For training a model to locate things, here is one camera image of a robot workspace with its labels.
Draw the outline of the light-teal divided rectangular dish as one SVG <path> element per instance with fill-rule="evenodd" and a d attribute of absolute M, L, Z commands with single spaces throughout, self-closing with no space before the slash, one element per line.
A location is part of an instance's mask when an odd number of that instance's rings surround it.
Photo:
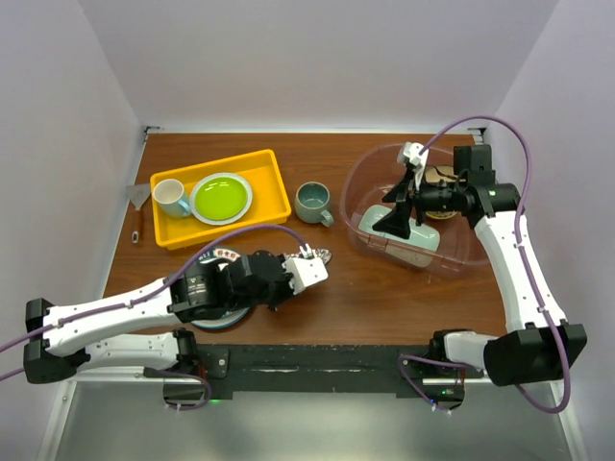
<path fill-rule="evenodd" d="M 382 205 L 370 206 L 363 214 L 358 229 L 365 243 L 385 255 L 416 268 L 424 269 L 432 262 L 432 256 L 440 244 L 440 233 L 428 225 L 417 226 L 414 218 L 409 218 L 410 236 L 407 239 L 387 232 L 375 231 L 373 226 L 390 211 Z"/>

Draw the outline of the brown floral cream-inside bowl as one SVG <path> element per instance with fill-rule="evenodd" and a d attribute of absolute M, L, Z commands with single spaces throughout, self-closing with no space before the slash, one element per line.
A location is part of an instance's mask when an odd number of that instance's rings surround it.
<path fill-rule="evenodd" d="M 455 182 L 456 175 L 452 166 L 429 165 L 423 178 L 423 184 L 439 184 L 440 182 Z M 445 221 L 456 216 L 455 211 L 427 211 L 426 216 L 432 220 Z"/>

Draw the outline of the blue floral plate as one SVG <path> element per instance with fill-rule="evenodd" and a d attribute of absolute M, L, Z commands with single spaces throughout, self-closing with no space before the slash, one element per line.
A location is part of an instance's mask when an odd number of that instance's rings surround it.
<path fill-rule="evenodd" d="M 332 252 L 324 248 L 316 248 L 316 249 L 311 249 L 307 253 L 299 251 L 298 253 L 293 253 L 293 254 L 289 254 L 289 253 L 283 254 L 284 259 L 312 258 L 312 257 L 318 257 L 323 261 L 325 265 L 328 265 L 332 259 Z"/>

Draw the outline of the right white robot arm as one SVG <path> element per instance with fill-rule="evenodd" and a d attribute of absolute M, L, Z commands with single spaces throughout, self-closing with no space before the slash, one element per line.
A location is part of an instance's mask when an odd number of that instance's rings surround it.
<path fill-rule="evenodd" d="M 519 213 L 517 187 L 499 183 L 488 145 L 454 149 L 453 174 L 438 183 L 424 175 L 429 151 L 406 143 L 398 162 L 406 172 L 383 197 L 392 209 L 373 229 L 408 238 L 429 212 L 464 216 L 491 264 L 505 315 L 506 334 L 493 337 L 471 330 L 441 330 L 428 354 L 430 370 L 448 377 L 461 365 L 487 373 L 498 386 L 566 377 L 587 343 L 583 326 L 569 324 L 550 293 L 529 241 L 526 217 Z"/>

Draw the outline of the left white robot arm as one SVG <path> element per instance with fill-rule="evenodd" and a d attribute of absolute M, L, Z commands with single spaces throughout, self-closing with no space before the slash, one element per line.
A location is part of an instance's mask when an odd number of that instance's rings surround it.
<path fill-rule="evenodd" d="M 28 382 L 58 382 L 85 370 L 142 366 L 176 376 L 197 375 L 199 353 L 192 324 L 229 328 L 253 308 L 276 310 L 305 291 L 324 267 L 303 254 L 222 248 L 205 252 L 180 275 L 89 303 L 26 304 L 23 370 Z"/>

